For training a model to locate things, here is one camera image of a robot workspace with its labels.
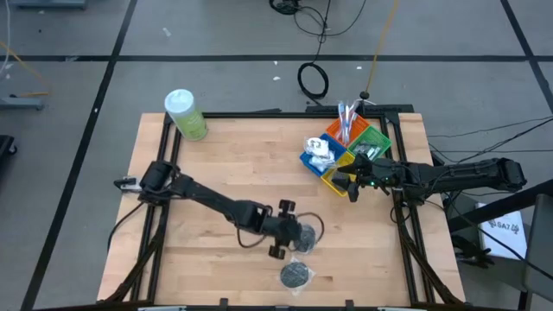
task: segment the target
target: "white paper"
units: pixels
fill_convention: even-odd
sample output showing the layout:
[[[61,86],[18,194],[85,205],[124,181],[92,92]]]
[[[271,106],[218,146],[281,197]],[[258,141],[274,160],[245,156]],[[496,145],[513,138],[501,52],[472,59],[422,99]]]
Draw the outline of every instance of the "white paper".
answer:
[[[478,203],[477,208],[485,206],[484,203]],[[514,249],[520,256],[526,257],[526,236],[524,235],[524,226],[520,211],[508,213],[494,220],[479,224],[480,229],[488,232],[494,238]],[[505,247],[490,239],[487,235],[480,232],[480,242],[482,249],[489,248],[489,255],[503,258],[518,258],[508,251]]]

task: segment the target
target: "plastic bottle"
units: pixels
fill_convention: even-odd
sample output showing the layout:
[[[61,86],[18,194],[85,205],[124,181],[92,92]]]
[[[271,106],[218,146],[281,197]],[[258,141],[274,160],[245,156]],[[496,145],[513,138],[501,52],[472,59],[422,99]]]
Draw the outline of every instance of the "plastic bottle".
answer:
[[[165,111],[186,139],[198,141],[207,134],[206,120],[197,109],[190,91],[180,89],[169,93],[165,98]]]

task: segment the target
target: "blue bin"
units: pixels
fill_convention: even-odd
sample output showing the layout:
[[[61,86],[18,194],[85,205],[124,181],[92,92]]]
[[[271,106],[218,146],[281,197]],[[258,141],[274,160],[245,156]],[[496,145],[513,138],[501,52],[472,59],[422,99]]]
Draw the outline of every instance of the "blue bin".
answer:
[[[336,142],[330,135],[328,134],[322,134],[321,137],[319,137],[322,140],[328,141],[328,148],[334,152],[334,159],[335,161],[338,161],[340,157],[347,151],[344,146],[342,146],[340,143]],[[325,169],[324,171],[319,171],[316,167],[309,164],[309,160],[311,160],[312,155],[308,155],[305,151],[300,155],[300,160],[302,160],[303,165],[305,165],[307,168],[309,168],[315,175],[321,177],[323,174],[325,174],[328,170]]]

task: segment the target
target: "wooden table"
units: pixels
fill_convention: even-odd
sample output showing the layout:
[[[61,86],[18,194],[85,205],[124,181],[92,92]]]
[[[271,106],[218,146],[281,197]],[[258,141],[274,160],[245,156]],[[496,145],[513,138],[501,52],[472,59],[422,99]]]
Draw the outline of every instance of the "wooden table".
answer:
[[[409,161],[431,163],[421,115],[400,114],[400,119]],[[142,176],[156,158],[162,120],[162,114],[142,115],[129,175]],[[378,120],[369,121],[378,126]],[[302,293],[294,297],[279,281],[281,268],[290,260],[289,251],[283,261],[268,257],[270,238],[253,249],[242,249],[235,228],[222,215],[181,200],[171,203],[157,304],[218,305],[222,297],[231,305],[343,306],[346,299],[353,299],[356,306],[410,304],[397,226],[389,217],[391,197],[365,188],[359,201],[350,203],[299,160],[304,137],[319,136],[330,122],[210,118],[206,138],[183,141],[178,160],[187,175],[235,200],[255,200],[277,208],[280,199],[289,199],[296,202],[297,213],[313,211],[322,216],[323,240],[310,255],[298,256],[316,273]],[[124,195],[119,218],[137,204],[136,198]],[[430,200],[441,204],[437,195]],[[145,210],[115,234],[99,299],[116,289],[137,260]],[[430,204],[418,211],[430,265],[464,300],[443,211]],[[317,227],[316,221],[305,221]],[[244,233],[242,238],[249,244],[258,237]],[[423,300],[420,270],[413,263],[419,300]],[[149,268],[144,271],[142,297],[148,277]]]

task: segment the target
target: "orange bin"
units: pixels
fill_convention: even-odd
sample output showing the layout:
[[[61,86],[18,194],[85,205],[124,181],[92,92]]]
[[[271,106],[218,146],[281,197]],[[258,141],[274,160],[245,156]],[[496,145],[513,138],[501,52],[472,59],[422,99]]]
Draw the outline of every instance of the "orange bin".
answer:
[[[327,127],[327,134],[330,135],[336,142],[347,148],[351,143],[355,141],[355,139],[359,135],[361,135],[361,133],[363,133],[369,127],[369,125],[369,121],[363,119],[361,116],[358,115],[352,124],[352,132],[349,136],[349,143],[344,143],[341,139],[338,139],[336,137],[336,135],[338,135],[338,131],[340,130],[340,119],[337,118],[336,121],[334,121],[332,124],[330,124],[330,126]]]

